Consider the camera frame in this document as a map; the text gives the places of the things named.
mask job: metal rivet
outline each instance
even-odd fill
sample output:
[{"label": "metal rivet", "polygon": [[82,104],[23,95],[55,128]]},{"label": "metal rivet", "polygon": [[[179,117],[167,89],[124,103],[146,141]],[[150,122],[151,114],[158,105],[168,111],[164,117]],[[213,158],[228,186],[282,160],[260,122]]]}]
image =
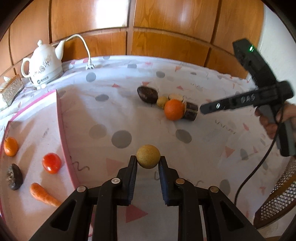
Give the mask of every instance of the metal rivet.
[{"label": "metal rivet", "polygon": [[85,186],[79,186],[77,188],[77,192],[84,192],[86,190],[86,187]]},{"label": "metal rivet", "polygon": [[177,184],[184,184],[184,183],[185,183],[185,180],[182,179],[182,178],[178,178],[178,179],[176,180],[176,183],[177,183]]},{"label": "metal rivet", "polygon": [[211,190],[211,192],[214,192],[214,193],[219,192],[219,188],[217,188],[216,186],[211,186],[210,190]]},{"label": "metal rivet", "polygon": [[113,184],[117,184],[117,183],[120,183],[120,179],[119,179],[119,178],[113,178],[113,179],[111,180],[111,182],[112,182]]}]

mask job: white cable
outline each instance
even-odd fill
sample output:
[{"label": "white cable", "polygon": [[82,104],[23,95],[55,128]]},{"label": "white cable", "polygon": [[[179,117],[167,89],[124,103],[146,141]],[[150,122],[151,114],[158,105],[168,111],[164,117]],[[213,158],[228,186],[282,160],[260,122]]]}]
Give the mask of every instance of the white cable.
[{"label": "white cable", "polygon": [[85,48],[86,48],[87,54],[88,54],[88,56],[89,56],[89,60],[88,60],[88,64],[87,64],[87,66],[86,66],[86,69],[94,69],[94,66],[91,64],[91,54],[90,54],[90,52],[89,52],[89,48],[87,47],[84,38],[83,38],[80,34],[73,34],[72,36],[70,36],[69,38],[67,38],[67,39],[65,40],[65,42],[67,42],[68,40],[70,40],[70,39],[72,39],[72,38],[74,38],[74,37],[79,37],[79,38],[82,40],[82,42],[84,43],[84,46],[85,46]]}]

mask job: human hand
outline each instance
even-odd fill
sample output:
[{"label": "human hand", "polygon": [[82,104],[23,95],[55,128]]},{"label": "human hand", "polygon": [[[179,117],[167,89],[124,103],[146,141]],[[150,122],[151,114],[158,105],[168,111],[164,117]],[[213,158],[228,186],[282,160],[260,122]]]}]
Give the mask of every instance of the human hand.
[{"label": "human hand", "polygon": [[[266,116],[262,115],[262,113],[260,112],[258,107],[255,110],[255,115],[260,116],[260,118],[259,118],[260,124],[266,130],[266,134],[268,135],[268,137],[270,139],[273,139],[276,134],[277,127],[278,127],[277,124],[269,123],[268,118]],[[280,118],[281,118],[281,110],[279,110],[279,112],[276,115],[276,121],[279,122]],[[288,119],[291,119],[292,128],[295,133],[295,130],[296,130],[296,105],[286,102],[285,106],[284,106],[284,114],[283,114],[282,122],[285,122]]]}]

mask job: power cord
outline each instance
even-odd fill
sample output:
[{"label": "power cord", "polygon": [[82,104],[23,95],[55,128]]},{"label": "power cord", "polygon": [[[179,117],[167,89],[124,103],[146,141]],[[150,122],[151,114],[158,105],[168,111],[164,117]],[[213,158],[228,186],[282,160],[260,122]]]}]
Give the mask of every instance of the power cord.
[{"label": "power cord", "polygon": [[86,69],[86,70],[88,70],[88,69],[94,69],[94,65],[91,63],[91,54],[90,54],[90,52],[89,52],[89,48],[87,47],[87,44],[86,44],[84,38],[83,38],[80,34],[73,34],[72,36],[70,36],[69,38],[67,38],[67,39],[65,40],[65,42],[67,42],[68,40],[70,40],[70,39],[72,39],[72,38],[74,38],[74,37],[78,37],[78,38],[80,38],[80,39],[82,40],[82,42],[83,42],[83,44],[84,44],[84,46],[85,46],[85,48],[86,48],[87,54],[88,54],[88,56],[89,56],[88,64],[87,64],[87,66],[85,67],[85,69]]},{"label": "power cord", "polygon": [[274,139],[269,147],[269,149],[267,150],[267,152],[265,153],[264,157],[262,158],[262,160],[259,162],[259,164],[255,167],[255,169],[251,172],[251,174],[242,182],[242,184],[239,186],[236,194],[235,194],[235,198],[234,198],[234,205],[236,206],[237,205],[237,198],[238,198],[238,195],[239,195],[239,192],[241,191],[241,189],[243,188],[243,186],[247,183],[248,180],[250,180],[250,178],[255,174],[255,172],[260,168],[260,166],[262,166],[263,162],[266,160],[267,156],[269,155],[269,153],[271,152],[271,149],[273,148],[275,142],[276,142],[276,139],[279,135],[279,129],[282,125],[282,120],[283,120],[283,116],[284,116],[284,101],[283,99],[281,98],[282,100],[282,106],[281,106],[281,118],[279,120],[279,125],[278,125],[278,129],[276,130],[276,134],[274,136]]}]

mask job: white polka dot bedsheet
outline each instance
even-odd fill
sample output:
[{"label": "white polka dot bedsheet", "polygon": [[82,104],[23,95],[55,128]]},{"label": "white polka dot bedsheet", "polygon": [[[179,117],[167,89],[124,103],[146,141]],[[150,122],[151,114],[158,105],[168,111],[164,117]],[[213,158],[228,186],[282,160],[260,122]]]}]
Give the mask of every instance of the white polka dot bedsheet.
[{"label": "white polka dot bedsheet", "polygon": [[[89,188],[101,185],[127,166],[144,144],[156,146],[169,167],[195,186],[219,187],[230,200],[267,151],[271,140],[253,107],[203,115],[195,121],[169,121],[157,105],[144,103],[137,88],[177,93],[200,106],[254,88],[245,79],[184,62],[141,56],[92,58],[63,63],[64,75],[35,90],[27,83],[0,113],[0,129],[19,108],[53,89],[61,98],[62,119],[77,177]],[[242,189],[238,208],[252,220],[283,173],[288,158],[276,147]],[[158,168],[138,167],[134,198],[118,207],[118,240],[176,240],[178,208],[164,204]]]}]

